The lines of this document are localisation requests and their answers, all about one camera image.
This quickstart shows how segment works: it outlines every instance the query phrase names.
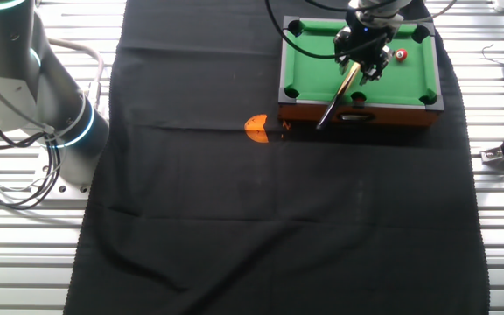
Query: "mini pool table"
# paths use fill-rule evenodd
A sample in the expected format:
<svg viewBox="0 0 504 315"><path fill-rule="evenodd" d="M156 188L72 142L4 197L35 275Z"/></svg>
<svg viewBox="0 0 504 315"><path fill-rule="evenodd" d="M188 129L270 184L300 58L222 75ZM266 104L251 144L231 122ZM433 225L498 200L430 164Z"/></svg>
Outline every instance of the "mini pool table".
<svg viewBox="0 0 504 315"><path fill-rule="evenodd" d="M293 21L300 23L302 32L295 37L287 31L288 37L298 46L318 54L333 54L333 37L347 25L345 20L285 17L285 27ZM421 43L412 38L417 25L400 27L388 47L405 49L408 58L403 62L392 59L380 80L368 81L363 86L359 84L359 74L344 95L333 122L429 126L438 119L444 104L435 32L432 24L420 27L425 27L430 34ZM279 118L318 121L344 79L333 59L304 56L283 42Z"/></svg>

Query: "pool cue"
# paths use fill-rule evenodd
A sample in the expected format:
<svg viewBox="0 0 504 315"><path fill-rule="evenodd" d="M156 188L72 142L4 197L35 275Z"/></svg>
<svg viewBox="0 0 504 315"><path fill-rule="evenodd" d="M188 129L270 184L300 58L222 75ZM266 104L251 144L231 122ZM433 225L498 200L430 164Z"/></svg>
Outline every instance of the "pool cue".
<svg viewBox="0 0 504 315"><path fill-rule="evenodd" d="M326 127L326 125L330 123L330 121L333 118L333 115L335 114L336 110L338 109L338 106L340 105L341 98L349 89L351 83L354 81L355 77L357 76L360 70L361 65L358 64L357 62L354 62L353 65L351 66L351 69L349 69L349 72L347 73L346 79L343 80L343 83L341 83L341 87L339 87L338 93L336 93L336 95L333 97L332 102L325 110L325 113L322 115L320 122L316 126L317 130L323 130Z"/></svg>

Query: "black cloth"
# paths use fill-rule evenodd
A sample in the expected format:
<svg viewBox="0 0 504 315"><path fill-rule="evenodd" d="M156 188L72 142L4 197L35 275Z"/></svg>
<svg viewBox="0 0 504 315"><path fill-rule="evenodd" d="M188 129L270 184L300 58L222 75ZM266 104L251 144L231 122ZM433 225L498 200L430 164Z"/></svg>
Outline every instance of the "black cloth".
<svg viewBox="0 0 504 315"><path fill-rule="evenodd" d="M272 2L280 21L343 18ZM414 0L404 14L428 12ZM128 1L65 314L487 314L442 40L433 126L320 133L277 120L272 27L261 0ZM243 131L261 114L268 143Z"/></svg>

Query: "green felt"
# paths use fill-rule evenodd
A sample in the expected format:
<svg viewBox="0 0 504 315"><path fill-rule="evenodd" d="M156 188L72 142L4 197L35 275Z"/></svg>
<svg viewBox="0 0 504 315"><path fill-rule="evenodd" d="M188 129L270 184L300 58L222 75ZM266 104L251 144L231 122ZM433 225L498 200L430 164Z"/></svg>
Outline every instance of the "green felt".
<svg viewBox="0 0 504 315"><path fill-rule="evenodd" d="M302 34L290 39L305 50L317 54L333 54L333 37L346 22L301 21ZM392 59L384 69L380 80L369 81L360 86L361 75L346 92L345 102L350 102L351 94L361 92L366 103L419 105L423 96L436 100L437 82L433 56L432 38L422 44L411 39L416 29L413 25L403 25L395 39L388 44L391 49L405 49L408 58L400 63ZM329 102L345 79L333 59L314 59L287 47L284 87L299 93L297 100Z"/></svg>

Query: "red ball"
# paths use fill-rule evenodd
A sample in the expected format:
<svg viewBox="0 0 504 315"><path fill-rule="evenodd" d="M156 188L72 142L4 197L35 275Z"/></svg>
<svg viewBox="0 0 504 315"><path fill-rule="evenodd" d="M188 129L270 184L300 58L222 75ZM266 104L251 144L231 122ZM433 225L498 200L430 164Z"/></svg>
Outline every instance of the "red ball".
<svg viewBox="0 0 504 315"><path fill-rule="evenodd" d="M399 62L402 62L406 60L406 58L408 58L408 52L405 49L398 49L394 55L395 59Z"/></svg>

